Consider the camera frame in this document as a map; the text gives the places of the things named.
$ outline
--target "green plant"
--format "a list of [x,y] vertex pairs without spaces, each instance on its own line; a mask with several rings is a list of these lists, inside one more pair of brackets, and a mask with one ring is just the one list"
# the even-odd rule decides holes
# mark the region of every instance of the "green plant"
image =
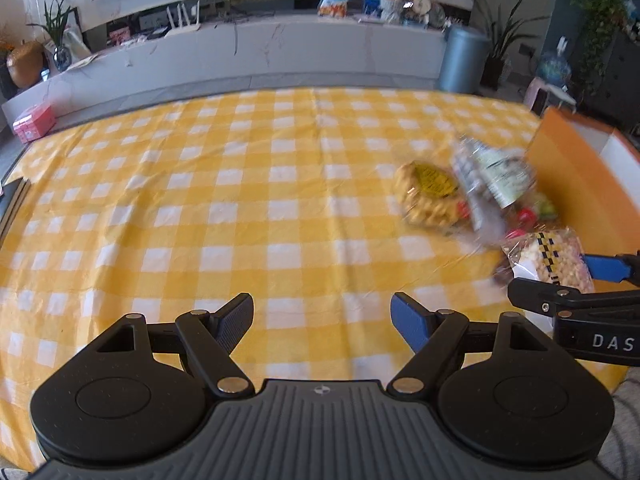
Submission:
[[[53,0],[53,2],[47,7],[47,3],[44,2],[44,20],[45,24],[41,23],[27,23],[30,27],[41,27],[51,38],[56,46],[62,46],[62,35],[66,28],[66,22],[69,19],[69,13],[71,7],[67,6],[66,10],[62,10],[62,5],[65,0]],[[56,13],[53,14],[54,5],[58,6]]]
[[474,6],[478,8],[482,20],[484,21],[484,31],[491,39],[492,49],[489,57],[494,59],[504,59],[507,54],[507,49],[518,40],[532,40],[539,36],[535,34],[519,34],[520,27],[526,23],[540,22],[541,20],[548,20],[549,16],[537,16],[535,18],[527,19],[515,19],[515,14],[520,8],[524,0],[518,0],[517,3],[511,9],[507,17],[507,21],[502,20],[502,4],[498,5],[498,15],[494,19],[491,6],[487,0],[473,0]]
[[626,9],[623,0],[572,0],[586,14],[582,28],[584,51],[575,75],[576,82],[586,91],[596,91],[594,75],[603,77],[604,51],[611,44],[616,30],[626,23]]

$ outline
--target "yellow checkered tablecloth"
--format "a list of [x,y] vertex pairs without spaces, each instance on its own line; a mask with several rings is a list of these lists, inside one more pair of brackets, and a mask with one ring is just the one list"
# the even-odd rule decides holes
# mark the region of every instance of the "yellow checkered tablecloth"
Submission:
[[[380,378],[411,352],[389,301],[497,320],[496,251],[408,227],[396,146],[456,133],[524,148],[520,105],[436,92],[296,89],[176,102],[40,140],[33,187],[0,250],[0,454],[41,459],[34,389],[127,312],[169,322],[240,292],[254,325],[234,359],[279,378]],[[609,387],[622,367],[590,365]]]

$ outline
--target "pink box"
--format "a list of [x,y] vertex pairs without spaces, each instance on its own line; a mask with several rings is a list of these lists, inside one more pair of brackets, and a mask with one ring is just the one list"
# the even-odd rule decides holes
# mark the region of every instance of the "pink box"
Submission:
[[15,135],[23,144],[44,137],[56,124],[50,104],[42,103],[25,110],[14,121]]

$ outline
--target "robotic arm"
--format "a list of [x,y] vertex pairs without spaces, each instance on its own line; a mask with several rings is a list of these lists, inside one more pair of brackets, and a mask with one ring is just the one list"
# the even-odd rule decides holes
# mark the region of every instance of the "robotic arm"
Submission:
[[[595,277],[637,284],[637,256],[599,258],[586,257]],[[552,316],[553,339],[516,312],[471,322],[395,294],[391,319],[415,355],[386,388],[268,379],[256,393],[229,357],[253,320],[248,294],[175,323],[127,314],[34,394],[47,463],[32,478],[609,478],[594,459],[613,402],[574,358],[636,365],[640,293],[516,279],[508,295]],[[179,354],[184,371],[153,352]],[[492,355],[461,369],[470,352]]]

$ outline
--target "vase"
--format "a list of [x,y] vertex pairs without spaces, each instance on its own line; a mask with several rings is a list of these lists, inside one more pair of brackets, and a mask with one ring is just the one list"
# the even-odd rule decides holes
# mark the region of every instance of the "vase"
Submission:
[[71,51],[68,46],[57,46],[53,53],[53,63],[59,72],[64,72],[71,66]]
[[497,59],[495,57],[488,57],[484,64],[484,72],[482,72],[482,79],[480,84],[487,86],[493,90],[497,90],[500,86],[500,76],[504,69],[504,60]]
[[20,89],[27,89],[40,80],[44,48],[37,41],[29,41],[14,48],[6,57],[11,79]]

